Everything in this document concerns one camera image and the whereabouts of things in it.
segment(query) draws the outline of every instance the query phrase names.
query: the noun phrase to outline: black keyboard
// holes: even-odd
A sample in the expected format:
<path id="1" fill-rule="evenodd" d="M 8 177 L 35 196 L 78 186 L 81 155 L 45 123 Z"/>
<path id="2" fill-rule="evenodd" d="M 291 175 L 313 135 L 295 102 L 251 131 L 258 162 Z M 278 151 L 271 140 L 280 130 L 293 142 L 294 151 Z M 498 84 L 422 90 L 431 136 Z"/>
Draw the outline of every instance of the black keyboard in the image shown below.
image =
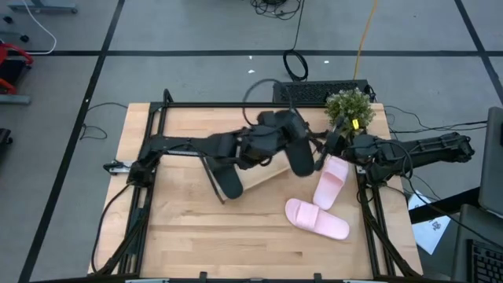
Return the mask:
<path id="1" fill-rule="evenodd" d="M 341 90 L 359 88 L 362 92 L 368 86 L 366 79 L 347 81 L 318 81 L 283 83 L 295 102 L 324 104 L 327 96 L 338 94 Z M 273 102 L 288 102 L 288 95 L 277 83 L 273 86 Z"/>
<path id="2" fill-rule="evenodd" d="M 503 252 L 492 244 L 468 240 L 468 278 L 474 283 L 503 283 Z"/>

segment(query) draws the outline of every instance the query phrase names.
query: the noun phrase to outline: white paper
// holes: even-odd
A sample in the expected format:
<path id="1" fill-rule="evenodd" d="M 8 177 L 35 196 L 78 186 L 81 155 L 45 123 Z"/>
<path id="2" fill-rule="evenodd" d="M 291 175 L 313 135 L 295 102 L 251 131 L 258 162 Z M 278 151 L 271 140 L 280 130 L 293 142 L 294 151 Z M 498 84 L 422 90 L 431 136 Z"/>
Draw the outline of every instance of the white paper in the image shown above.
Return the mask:
<path id="1" fill-rule="evenodd" d="M 423 197 L 419 193 L 421 199 L 431 203 L 427 197 Z M 421 207 L 424 202 L 419 199 L 415 194 L 409 199 L 409 210 Z M 439 244 L 443 233 L 446 231 L 447 225 L 449 224 L 450 218 L 447 216 L 438 217 L 430 221 L 421 222 L 412 225 L 412 230 L 414 232 L 414 237 L 416 238 L 416 243 L 422 247 L 430 255 L 433 254 L 437 244 Z"/>

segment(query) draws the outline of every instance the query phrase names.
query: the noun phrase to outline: potted plant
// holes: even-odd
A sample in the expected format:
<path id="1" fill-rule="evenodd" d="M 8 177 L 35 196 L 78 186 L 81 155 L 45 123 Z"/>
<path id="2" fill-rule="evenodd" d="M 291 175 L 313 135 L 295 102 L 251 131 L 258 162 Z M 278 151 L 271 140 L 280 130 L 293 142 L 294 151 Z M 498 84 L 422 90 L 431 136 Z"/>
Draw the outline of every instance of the potted plant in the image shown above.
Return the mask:
<path id="1" fill-rule="evenodd" d="M 336 124 L 338 117 L 342 116 L 343 133 L 352 131 L 353 120 L 358 121 L 361 129 L 366 128 L 376 115 L 370 108 L 369 96 L 362 93 L 358 88 L 354 90 L 341 90 L 338 94 L 327 97 L 325 113 L 329 116 L 332 126 Z"/>

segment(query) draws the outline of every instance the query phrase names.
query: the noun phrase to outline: pink slide sandal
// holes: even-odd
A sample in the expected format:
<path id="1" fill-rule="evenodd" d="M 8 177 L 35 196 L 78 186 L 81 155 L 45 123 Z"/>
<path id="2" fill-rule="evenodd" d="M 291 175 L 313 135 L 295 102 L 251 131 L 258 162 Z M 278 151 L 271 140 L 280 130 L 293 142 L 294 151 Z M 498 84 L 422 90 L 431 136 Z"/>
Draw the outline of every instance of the pink slide sandal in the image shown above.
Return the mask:
<path id="1" fill-rule="evenodd" d="M 288 221 L 300 229 L 336 240 L 344 240 L 349 235 L 347 222 L 305 201 L 289 199 L 285 205 L 285 213 Z"/>
<path id="2" fill-rule="evenodd" d="M 333 202 L 346 182 L 349 164 L 337 157 L 325 161 L 320 182 L 314 192 L 313 204 L 323 210 L 330 209 Z"/>

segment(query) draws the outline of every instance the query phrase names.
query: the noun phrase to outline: computer monitor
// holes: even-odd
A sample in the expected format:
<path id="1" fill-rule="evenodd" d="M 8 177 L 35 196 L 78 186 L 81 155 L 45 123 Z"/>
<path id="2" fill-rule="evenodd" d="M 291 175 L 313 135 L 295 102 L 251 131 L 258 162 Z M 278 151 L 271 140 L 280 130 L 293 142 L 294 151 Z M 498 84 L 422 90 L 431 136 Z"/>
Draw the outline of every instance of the computer monitor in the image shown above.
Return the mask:
<path id="1" fill-rule="evenodd" d="M 479 204 L 503 215 L 503 108 L 491 107 L 487 117 L 486 144 L 480 181 Z"/>

